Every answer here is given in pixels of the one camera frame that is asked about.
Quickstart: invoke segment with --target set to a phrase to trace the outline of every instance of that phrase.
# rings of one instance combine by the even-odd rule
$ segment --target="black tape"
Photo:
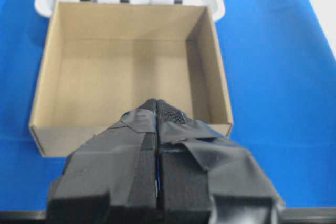
[[[138,133],[156,132],[156,116],[150,110],[132,110],[124,114],[120,121]]]
[[[201,121],[160,125],[161,144],[182,144],[208,172],[210,224],[278,223],[285,203],[251,153]]]
[[[156,209],[156,141],[145,136],[155,128],[153,112],[131,111],[74,151],[51,187],[47,223],[120,222],[135,214],[137,220],[151,218],[143,207]],[[139,190],[149,193],[142,197]],[[124,214],[126,206],[134,214]]]
[[[159,126],[160,143],[175,143],[188,138],[214,139],[224,137],[214,131],[200,120],[190,121],[186,124],[165,122]]]

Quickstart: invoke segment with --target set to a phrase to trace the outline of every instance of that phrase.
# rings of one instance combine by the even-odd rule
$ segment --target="blue tablecloth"
[[[287,207],[336,207],[336,62],[308,0],[225,0],[217,22],[233,141]],[[42,158],[28,119],[48,20],[0,0],[0,210],[44,210],[64,158]]]

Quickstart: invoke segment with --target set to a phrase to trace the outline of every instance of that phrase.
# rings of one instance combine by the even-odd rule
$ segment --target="open cardboard box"
[[[229,134],[211,10],[57,3],[29,123],[42,155],[70,154],[149,98]]]

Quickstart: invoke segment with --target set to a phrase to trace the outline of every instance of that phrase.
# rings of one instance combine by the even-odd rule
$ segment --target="brown cardboard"
[[[209,8],[57,3],[29,123],[42,155],[68,155],[149,98],[229,134]]]

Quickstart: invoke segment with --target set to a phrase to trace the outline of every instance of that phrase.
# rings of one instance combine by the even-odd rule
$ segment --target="blue fabric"
[[[224,0],[217,22],[235,126],[287,207],[336,207],[336,62],[308,0]],[[27,124],[48,20],[0,0],[0,211],[44,210],[64,158]]]

